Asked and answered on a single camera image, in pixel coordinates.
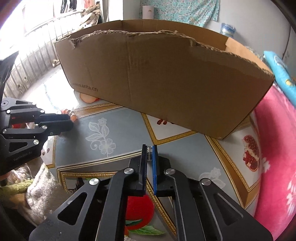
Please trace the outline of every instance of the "green fuzzy fabric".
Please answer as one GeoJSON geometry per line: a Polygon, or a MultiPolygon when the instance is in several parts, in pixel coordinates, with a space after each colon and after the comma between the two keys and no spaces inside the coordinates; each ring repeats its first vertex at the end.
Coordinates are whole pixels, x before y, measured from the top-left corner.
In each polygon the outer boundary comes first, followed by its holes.
{"type": "Polygon", "coordinates": [[[7,200],[15,194],[25,193],[34,179],[25,180],[18,184],[0,187],[0,200],[7,200]]]}

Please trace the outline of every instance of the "black pants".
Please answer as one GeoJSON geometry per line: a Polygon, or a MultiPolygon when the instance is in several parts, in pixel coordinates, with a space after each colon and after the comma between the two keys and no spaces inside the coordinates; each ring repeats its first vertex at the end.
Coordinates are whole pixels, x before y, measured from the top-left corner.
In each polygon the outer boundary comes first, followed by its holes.
{"type": "MultiPolygon", "coordinates": [[[[61,13],[65,11],[67,0],[62,0],[61,13]]],[[[76,9],[77,0],[70,0],[69,9],[76,9]]]]}

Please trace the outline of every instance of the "cardboard box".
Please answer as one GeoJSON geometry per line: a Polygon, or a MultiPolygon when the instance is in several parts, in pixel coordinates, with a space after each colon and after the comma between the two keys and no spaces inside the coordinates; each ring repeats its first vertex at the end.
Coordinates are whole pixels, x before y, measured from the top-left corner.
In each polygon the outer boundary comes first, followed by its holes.
{"type": "Polygon", "coordinates": [[[185,23],[107,22],[55,47],[76,91],[218,139],[249,115],[274,81],[237,41],[185,23]]]}

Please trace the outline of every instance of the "red apple print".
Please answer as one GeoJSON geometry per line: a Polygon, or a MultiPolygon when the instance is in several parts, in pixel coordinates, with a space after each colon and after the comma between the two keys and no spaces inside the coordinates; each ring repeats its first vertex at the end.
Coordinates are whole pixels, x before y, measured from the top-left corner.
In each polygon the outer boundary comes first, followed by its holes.
{"type": "Polygon", "coordinates": [[[141,220],[135,225],[127,226],[128,230],[140,229],[147,225],[154,215],[154,205],[146,194],[143,197],[128,197],[126,220],[141,220]]]}
{"type": "Polygon", "coordinates": [[[259,153],[259,147],[251,135],[247,135],[243,138],[244,143],[244,155],[243,160],[246,164],[246,166],[253,172],[255,172],[258,169],[259,166],[259,159],[260,159],[260,153],[259,153]]]}

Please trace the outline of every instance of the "blue pillow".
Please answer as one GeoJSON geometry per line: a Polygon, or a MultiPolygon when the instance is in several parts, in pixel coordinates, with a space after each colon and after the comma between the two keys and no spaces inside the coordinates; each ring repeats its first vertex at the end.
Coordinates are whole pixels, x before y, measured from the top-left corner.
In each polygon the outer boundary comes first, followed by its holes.
{"type": "Polygon", "coordinates": [[[288,68],[282,59],[272,51],[264,51],[264,58],[274,73],[277,85],[296,107],[296,82],[288,73],[288,68]]]}

